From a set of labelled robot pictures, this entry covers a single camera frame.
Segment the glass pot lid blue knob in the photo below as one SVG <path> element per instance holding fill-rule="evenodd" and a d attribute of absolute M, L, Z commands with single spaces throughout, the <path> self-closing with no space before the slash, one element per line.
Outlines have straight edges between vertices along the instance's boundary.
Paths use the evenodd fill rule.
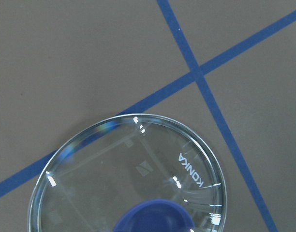
<path fill-rule="evenodd" d="M 159 115 L 90 126 L 59 148 L 33 190 L 30 232 L 221 232 L 226 185 L 208 145 Z"/>

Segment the brown paper table mat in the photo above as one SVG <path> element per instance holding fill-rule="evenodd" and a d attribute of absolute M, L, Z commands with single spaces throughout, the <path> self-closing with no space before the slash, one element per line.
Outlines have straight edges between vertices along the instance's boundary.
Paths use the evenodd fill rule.
<path fill-rule="evenodd" d="M 296 0 L 0 0 L 0 232 L 47 155 L 141 111 L 211 147 L 225 231 L 296 232 Z"/>

